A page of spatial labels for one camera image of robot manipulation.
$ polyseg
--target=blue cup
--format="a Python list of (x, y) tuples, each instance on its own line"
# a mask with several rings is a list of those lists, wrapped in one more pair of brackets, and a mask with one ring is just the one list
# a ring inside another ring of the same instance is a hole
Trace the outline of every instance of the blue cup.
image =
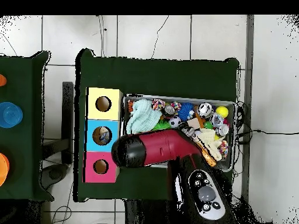
[(0, 127), (12, 128), (23, 119), (23, 112), (20, 107), (11, 102), (0, 103)]

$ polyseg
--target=green table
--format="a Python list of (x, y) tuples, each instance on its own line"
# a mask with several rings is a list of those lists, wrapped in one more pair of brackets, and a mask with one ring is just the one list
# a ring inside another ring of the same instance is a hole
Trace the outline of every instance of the green table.
[(120, 89), (123, 93), (213, 99), (235, 102), (237, 69), (235, 58), (226, 61), (168, 61), (94, 57), (89, 49), (76, 58), (74, 200), (128, 198), (166, 200), (166, 169), (122, 168), (116, 183), (83, 183), (85, 89)]
[(12, 102), (23, 111), (23, 120), (13, 128), (0, 128), (0, 152), (10, 162), (0, 199), (52, 200), (40, 185), (42, 163), (42, 81), (48, 52), (30, 58), (0, 57), (0, 74), (7, 84), (0, 87), (0, 102)]

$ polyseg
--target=yellow cube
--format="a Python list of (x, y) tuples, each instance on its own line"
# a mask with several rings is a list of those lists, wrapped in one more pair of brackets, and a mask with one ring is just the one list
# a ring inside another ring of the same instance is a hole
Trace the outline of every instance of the yellow cube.
[(122, 97), (123, 94), (118, 89), (86, 88), (87, 118), (89, 120), (120, 120)]

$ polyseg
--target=metal tray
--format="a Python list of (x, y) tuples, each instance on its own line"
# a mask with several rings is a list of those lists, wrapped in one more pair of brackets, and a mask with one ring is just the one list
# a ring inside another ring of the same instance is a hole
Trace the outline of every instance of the metal tray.
[[(221, 101), (221, 100), (202, 100), (202, 99), (190, 99), (190, 98), (180, 98), (180, 97), (167, 97), (167, 96), (153, 96), (153, 95), (143, 95), (143, 94), (124, 94), (122, 100), (122, 111), (121, 111), (121, 124), (120, 124), (120, 135), (126, 135), (126, 124), (130, 118), (130, 113), (128, 112), (128, 100), (140, 100), (140, 99), (161, 99), (165, 102), (179, 102), (185, 103), (190, 102), (194, 105), (199, 105), (204, 102), (210, 103), (212, 106), (225, 106), (228, 109), (227, 120), (230, 124), (230, 131), (225, 137), (230, 148), (228, 149), (228, 155), (226, 160), (217, 162), (215, 166), (216, 169), (221, 169), (224, 172), (228, 172), (232, 169), (234, 164), (234, 148), (235, 148), (235, 136), (237, 134), (237, 107), (238, 105), (232, 101)], [(167, 167), (167, 162), (153, 164), (152, 167)]]

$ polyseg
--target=orange cup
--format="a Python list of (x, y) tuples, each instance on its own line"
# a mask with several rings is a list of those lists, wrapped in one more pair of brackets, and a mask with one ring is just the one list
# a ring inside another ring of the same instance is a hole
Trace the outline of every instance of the orange cup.
[(6, 85), (6, 78), (0, 74), (0, 87), (4, 85)]
[(6, 180), (9, 171), (9, 161), (5, 155), (0, 153), (0, 186)]

